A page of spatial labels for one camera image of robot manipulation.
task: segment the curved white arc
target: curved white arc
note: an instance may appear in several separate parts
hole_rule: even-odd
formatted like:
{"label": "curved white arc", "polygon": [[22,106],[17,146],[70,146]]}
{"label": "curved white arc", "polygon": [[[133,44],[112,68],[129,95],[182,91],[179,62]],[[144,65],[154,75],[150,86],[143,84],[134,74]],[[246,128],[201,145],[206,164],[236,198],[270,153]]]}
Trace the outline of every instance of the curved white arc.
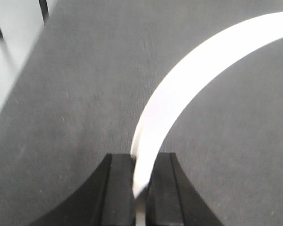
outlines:
{"label": "curved white arc", "polygon": [[135,197],[147,186],[163,140],[189,102],[226,68],[280,38],[283,12],[258,16],[212,36],[169,72],[149,99],[134,133],[131,155],[137,158]]}

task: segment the gray carpet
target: gray carpet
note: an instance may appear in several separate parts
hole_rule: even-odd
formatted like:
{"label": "gray carpet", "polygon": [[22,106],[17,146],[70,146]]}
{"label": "gray carpet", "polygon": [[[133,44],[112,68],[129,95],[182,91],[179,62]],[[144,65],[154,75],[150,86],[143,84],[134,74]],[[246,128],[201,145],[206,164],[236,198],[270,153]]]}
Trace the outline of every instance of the gray carpet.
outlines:
{"label": "gray carpet", "polygon": [[[283,0],[58,2],[0,114],[0,226],[26,225],[105,153],[128,153],[150,95],[194,47],[278,11]],[[226,226],[283,226],[283,39],[204,88],[162,150]]]}

